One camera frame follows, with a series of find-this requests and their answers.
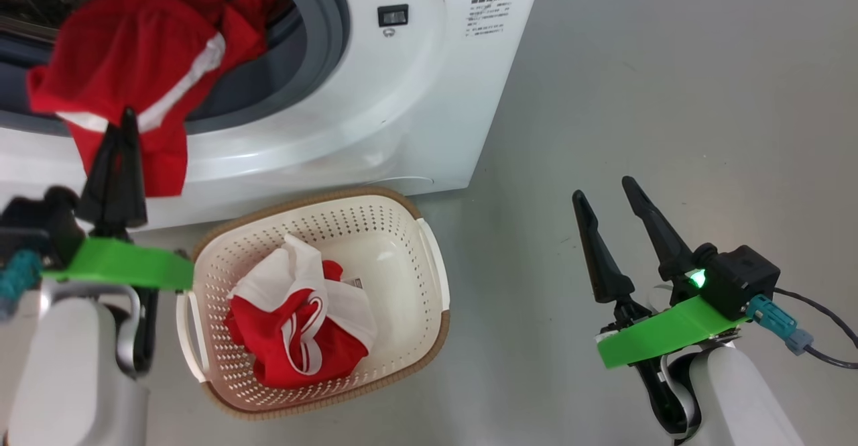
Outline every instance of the basket rim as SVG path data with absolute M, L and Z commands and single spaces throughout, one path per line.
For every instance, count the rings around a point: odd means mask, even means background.
M 203 236 L 203 238 L 201 238 L 199 242 L 197 242 L 196 247 L 194 247 L 194 251 L 190 256 L 190 260 L 191 262 L 196 263 L 196 260 L 200 257 L 202 251 L 205 249 L 205 247 L 208 247 L 208 244 L 211 243 L 212 240 L 215 240 L 215 238 L 225 234 L 228 231 L 232 231 L 236 228 L 245 226 L 245 224 L 250 224 L 261 219 L 267 219 L 267 217 L 272 217 L 273 215 L 285 213 L 286 211 L 297 210 L 298 208 L 309 207 L 310 205 L 317 205 L 326 201 L 337 201 L 337 199 L 346 198 L 358 198 L 360 196 L 383 196 L 384 198 L 390 198 L 393 199 L 393 201 L 398 202 L 400 205 L 402 205 L 402 207 L 408 210 L 408 213 L 410 213 L 415 220 L 419 220 L 421 219 L 421 217 L 423 217 L 417 207 L 414 206 L 414 203 L 412 203 L 408 198 L 402 196 L 398 192 L 395 192 L 385 187 L 363 186 L 343 191 L 328 192 L 325 194 L 310 196 L 308 198 L 294 199 L 294 201 L 288 201 L 281 205 L 274 205 L 273 207 L 264 208 L 263 210 L 255 211 L 254 213 L 245 215 L 244 217 L 240 217 L 240 219 L 234 219 L 228 223 L 223 223 L 217 228 L 214 228 L 208 233 L 206 233 L 206 235 Z
M 393 201 L 398 202 L 400 205 L 402 205 L 402 207 L 404 207 L 408 211 L 408 213 L 411 214 L 414 220 L 422 219 L 422 215 L 420 214 L 420 211 L 417 209 L 414 203 L 412 203 L 405 196 L 402 196 L 398 192 L 392 191 L 388 188 L 380 186 L 363 186 L 343 191 L 328 192 L 325 194 L 310 196 L 308 198 L 295 199 L 294 201 L 288 201 L 281 205 L 274 205 L 273 207 L 268 207 L 263 210 L 256 211 L 255 213 L 248 214 L 244 217 L 240 217 L 240 219 L 235 219 L 228 223 L 224 223 L 223 225 L 212 229 L 208 232 L 208 234 L 203 236 L 203 238 L 196 244 L 196 247 L 194 247 L 193 254 L 191 254 L 191 260 L 196 263 L 197 259 L 199 258 L 205 247 L 209 245 L 211 241 L 214 241 L 215 238 L 217 238 L 218 236 L 221 236 L 236 228 L 245 226 L 246 224 L 250 224 L 261 219 L 267 219 L 267 217 L 272 217 L 273 215 L 285 213 L 286 211 L 309 207 L 310 205 L 316 205 L 327 201 L 337 201 L 337 199 L 357 198 L 360 196 L 383 196 L 384 198 L 393 199 Z M 358 396 L 371 393 L 372 391 L 386 387 L 396 381 L 407 378 L 408 376 L 419 372 L 419 370 L 423 369 L 423 367 L 428 366 L 430 361 L 432 361 L 436 357 L 436 355 L 438 355 L 438 352 L 441 351 L 441 348 L 442 346 L 444 346 L 444 342 L 447 339 L 448 330 L 450 330 L 450 311 L 442 311 L 441 323 L 439 324 L 438 336 L 435 338 L 435 342 L 432 344 L 432 347 L 429 349 L 429 351 L 427 351 L 426 354 L 423 355 L 423 357 L 421 357 L 414 364 L 405 367 L 405 369 L 398 370 L 398 372 L 392 373 L 389 376 L 384 376 L 384 378 L 378 378 L 375 381 L 365 383 L 362 386 L 349 389 L 338 394 L 326 396 L 318 400 L 312 400 L 309 402 L 297 404 L 294 406 L 283 406 L 277 409 L 270 410 L 240 409 L 239 407 L 233 406 L 226 400 L 223 400 L 223 397 L 218 394 L 217 389 L 215 389 L 215 386 L 212 385 L 211 381 L 202 382 L 200 385 L 202 386 L 202 391 L 205 393 L 206 396 L 208 396 L 209 400 L 212 400 L 212 402 L 217 404 L 217 406 L 219 406 L 221 410 L 224 410 L 224 412 L 228 413 L 229 415 L 235 416 L 235 418 L 246 419 L 246 421 L 264 421 L 264 419 L 281 418 L 281 416 L 292 416 L 295 414 L 310 412 L 310 410 L 321 409 L 322 407 L 333 406 L 334 404 L 340 404 L 347 400 L 355 399 Z

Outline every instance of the blue cable connector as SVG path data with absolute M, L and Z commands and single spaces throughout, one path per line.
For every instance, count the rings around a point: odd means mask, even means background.
M 0 323 L 10 321 L 24 292 L 39 284 L 42 257 L 32 250 L 18 251 L 0 272 Z
M 796 319 L 765 296 L 754 296 L 748 303 L 745 315 L 784 340 L 784 344 L 793 354 L 802 355 L 805 347 L 813 343 L 813 336 L 798 328 Z

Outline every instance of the white plastic basket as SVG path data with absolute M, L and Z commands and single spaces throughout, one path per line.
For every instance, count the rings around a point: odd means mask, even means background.
M 222 324 L 229 291 L 285 233 L 342 265 L 343 280 L 359 279 L 370 298 L 378 336 L 347 378 L 266 388 L 254 378 L 252 355 L 233 344 Z M 193 291 L 176 306 L 184 358 L 206 393 L 245 419 L 306 412 L 386 386 L 426 366 L 447 336 L 450 291 L 438 242 L 417 208 L 384 188 L 332 193 L 227 223 L 197 246 L 195 262 Z

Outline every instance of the washing machine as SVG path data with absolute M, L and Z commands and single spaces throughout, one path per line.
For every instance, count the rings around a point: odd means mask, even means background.
M 0 0 L 0 201 L 80 189 L 61 121 L 30 112 L 25 72 L 83 0 Z M 284 0 L 269 52 L 188 119 L 180 197 L 150 227 L 230 219 L 309 192 L 468 186 L 533 0 Z

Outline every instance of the red garment with white stripe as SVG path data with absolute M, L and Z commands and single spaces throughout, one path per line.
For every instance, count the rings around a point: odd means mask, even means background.
M 284 239 L 233 289 L 224 325 L 233 342 L 257 357 L 253 371 L 264 386 L 343 378 L 375 341 L 367 294 L 338 281 L 343 269 L 322 263 L 316 248 Z
M 182 192 L 185 117 L 227 70 L 265 52 L 276 0 L 91 0 L 27 74 L 30 106 L 69 125 L 86 173 L 108 122 L 137 113 L 146 195 Z

